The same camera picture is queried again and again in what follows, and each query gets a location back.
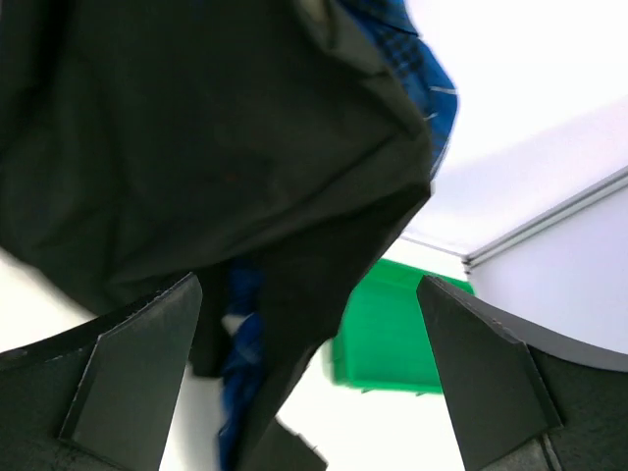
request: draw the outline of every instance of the blue plaid fabric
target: blue plaid fabric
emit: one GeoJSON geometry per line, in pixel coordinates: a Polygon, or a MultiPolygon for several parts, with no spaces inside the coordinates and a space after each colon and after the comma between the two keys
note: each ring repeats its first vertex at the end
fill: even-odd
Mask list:
{"type": "Polygon", "coordinates": [[[234,452],[246,411],[264,381],[262,319],[257,299],[262,274],[245,260],[235,260],[229,272],[228,313],[245,317],[234,334],[232,350],[223,365],[222,402],[225,424],[218,433],[220,466],[233,471],[234,452]]]}
{"type": "Polygon", "coordinates": [[[403,0],[340,0],[382,52],[432,131],[432,178],[445,157],[458,109],[455,87],[425,44],[403,0]]]}

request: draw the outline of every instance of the black cloth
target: black cloth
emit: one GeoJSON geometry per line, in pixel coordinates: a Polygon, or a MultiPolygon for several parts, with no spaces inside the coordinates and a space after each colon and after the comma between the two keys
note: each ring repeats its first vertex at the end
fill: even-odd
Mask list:
{"type": "Polygon", "coordinates": [[[198,272],[205,374],[228,351],[221,263],[254,259],[269,378],[242,466],[430,196],[423,117],[327,6],[316,23],[298,0],[2,5],[0,245],[95,314],[198,272]]]}

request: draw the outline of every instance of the green plastic bin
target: green plastic bin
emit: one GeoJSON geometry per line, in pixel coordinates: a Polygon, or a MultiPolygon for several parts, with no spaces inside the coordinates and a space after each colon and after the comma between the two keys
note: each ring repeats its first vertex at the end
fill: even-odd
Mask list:
{"type": "MultiPolygon", "coordinates": [[[[380,260],[356,287],[332,342],[334,380],[370,390],[442,393],[416,297],[430,272],[380,260]]],[[[473,293],[468,283],[440,277],[473,293]]]]}

